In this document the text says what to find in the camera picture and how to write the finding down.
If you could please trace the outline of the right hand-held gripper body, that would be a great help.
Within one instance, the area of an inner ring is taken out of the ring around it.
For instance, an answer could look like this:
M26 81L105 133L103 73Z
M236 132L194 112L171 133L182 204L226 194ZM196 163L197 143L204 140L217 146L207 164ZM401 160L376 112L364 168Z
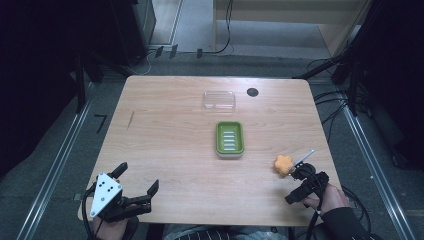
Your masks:
M313 193L317 195L319 199L321 199L329 182L329 176L323 171L317 173L316 168L312 164L305 162L314 152L315 150L311 149L306 155L297 160L292 166L292 171L294 169L300 171L300 178L294 179L301 181L299 186L306 185L313 190Z

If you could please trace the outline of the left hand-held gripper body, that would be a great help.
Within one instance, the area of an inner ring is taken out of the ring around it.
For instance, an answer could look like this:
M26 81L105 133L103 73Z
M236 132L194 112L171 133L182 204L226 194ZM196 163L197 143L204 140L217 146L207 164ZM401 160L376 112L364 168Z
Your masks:
M108 174L101 172L97 176L89 216L99 217L111 223L152 211L150 195L128 198L122 193L123 186Z

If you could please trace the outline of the person's right hand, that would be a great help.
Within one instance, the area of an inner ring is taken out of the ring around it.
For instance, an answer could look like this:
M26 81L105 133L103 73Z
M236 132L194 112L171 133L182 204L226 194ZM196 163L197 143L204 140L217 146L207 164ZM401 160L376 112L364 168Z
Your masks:
M349 199L345 193L331 184L326 186L321 199L306 197L302 200L302 203L306 206L312 207L321 216L332 210L350 206Z

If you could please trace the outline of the person's left hand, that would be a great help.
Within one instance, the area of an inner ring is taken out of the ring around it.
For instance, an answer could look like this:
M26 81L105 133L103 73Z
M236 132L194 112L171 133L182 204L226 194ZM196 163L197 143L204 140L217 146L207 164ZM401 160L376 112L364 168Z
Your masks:
M96 240L131 240L138 228L138 218L132 217L118 222L93 219L93 235Z

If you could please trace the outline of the black angled floor tape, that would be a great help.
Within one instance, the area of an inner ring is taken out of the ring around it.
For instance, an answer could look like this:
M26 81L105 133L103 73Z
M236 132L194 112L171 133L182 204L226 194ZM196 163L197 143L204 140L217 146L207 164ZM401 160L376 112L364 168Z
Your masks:
M100 121L99 126L96 130L96 134L99 134L101 132L105 122L106 122L107 115L106 114L94 114L94 117L98 118L99 121Z

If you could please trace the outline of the green soap dish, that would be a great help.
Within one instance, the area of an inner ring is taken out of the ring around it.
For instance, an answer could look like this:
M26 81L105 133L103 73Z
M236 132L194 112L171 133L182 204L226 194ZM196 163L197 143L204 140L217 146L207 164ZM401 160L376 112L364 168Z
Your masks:
M215 150L223 159L240 158L245 150L243 127L237 121L221 121L215 128Z

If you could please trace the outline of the person's striped clothing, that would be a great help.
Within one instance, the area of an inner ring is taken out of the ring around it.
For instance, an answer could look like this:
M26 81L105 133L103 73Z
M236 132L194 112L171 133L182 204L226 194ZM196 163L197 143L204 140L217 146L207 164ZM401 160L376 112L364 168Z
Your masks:
M167 224L162 240L288 240L287 227Z

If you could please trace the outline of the black metal stand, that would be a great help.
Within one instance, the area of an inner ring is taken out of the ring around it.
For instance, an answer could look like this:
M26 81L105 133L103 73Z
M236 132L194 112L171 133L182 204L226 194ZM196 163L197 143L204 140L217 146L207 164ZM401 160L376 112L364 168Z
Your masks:
M87 74L92 82L100 82L103 74L100 70L97 57L94 52L80 52L75 55L75 81L77 85L77 113L81 113L86 104L86 91L84 75Z
M318 73L335 66L336 70L331 75L331 80L336 85L342 84L345 80L349 81L347 106L350 112L356 116L356 95L358 92L358 85L360 80L364 77L364 70L360 63L360 57L365 53L366 45L371 42L371 37L377 29L378 23L383 20L390 1L391 0L372 0L371 7L368 10L364 23L353 40L347 44L342 52L335 57L329 58L312 70L294 76L294 79L308 80Z

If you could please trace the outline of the clear plastic lid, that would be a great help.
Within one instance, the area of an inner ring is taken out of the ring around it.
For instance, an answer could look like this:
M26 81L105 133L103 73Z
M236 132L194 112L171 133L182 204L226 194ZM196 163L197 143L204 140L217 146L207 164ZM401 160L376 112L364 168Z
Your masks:
M234 112L236 97L232 91L205 91L203 94L202 107L212 112Z

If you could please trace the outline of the dark cabinet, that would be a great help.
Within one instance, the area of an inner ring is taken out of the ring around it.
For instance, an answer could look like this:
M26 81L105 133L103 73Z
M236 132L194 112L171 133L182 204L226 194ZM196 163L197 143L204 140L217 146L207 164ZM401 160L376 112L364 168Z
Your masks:
M117 62L132 66L147 56L156 25L152 0L109 0L117 31Z

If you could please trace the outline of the light wooden furniture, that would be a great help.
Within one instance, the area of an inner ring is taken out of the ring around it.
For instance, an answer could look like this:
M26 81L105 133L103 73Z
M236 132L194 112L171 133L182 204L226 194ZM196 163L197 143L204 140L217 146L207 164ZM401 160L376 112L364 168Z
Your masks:
M317 24L331 56L347 46L373 0L233 0L232 19Z

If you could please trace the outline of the metal floor rail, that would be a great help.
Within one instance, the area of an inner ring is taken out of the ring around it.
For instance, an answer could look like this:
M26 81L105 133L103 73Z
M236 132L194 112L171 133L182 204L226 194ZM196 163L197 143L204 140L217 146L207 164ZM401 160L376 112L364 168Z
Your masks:
M398 198L390 186L388 179L378 162L371 144L361 126L359 119L354 116L348 108L343 110L345 118L351 128L356 142L365 159L365 163L370 171L372 179L376 185L383 204L394 225L400 240L417 240L415 233L406 217Z
M68 161L69 155L74 147L75 141L85 122L89 109L91 107L92 98L95 95L96 85L89 83L85 91L86 102L82 109L73 118L72 124L69 127L64 140L55 156L55 159L45 177L43 184L36 195L31 208L25 218L25 221L19 231L16 240L32 240L38 228L38 225L44 215L44 212L49 204L52 194L57 186L59 178Z

